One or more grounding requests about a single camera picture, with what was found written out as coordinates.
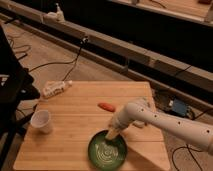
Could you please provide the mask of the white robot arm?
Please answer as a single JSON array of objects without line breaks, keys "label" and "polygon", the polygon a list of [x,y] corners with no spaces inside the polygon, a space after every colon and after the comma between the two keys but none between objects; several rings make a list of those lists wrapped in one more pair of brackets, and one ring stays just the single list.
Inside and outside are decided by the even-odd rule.
[{"label": "white robot arm", "polygon": [[151,124],[213,155],[213,126],[154,112],[142,98],[128,102],[110,120],[107,140],[113,140],[134,121]]}]

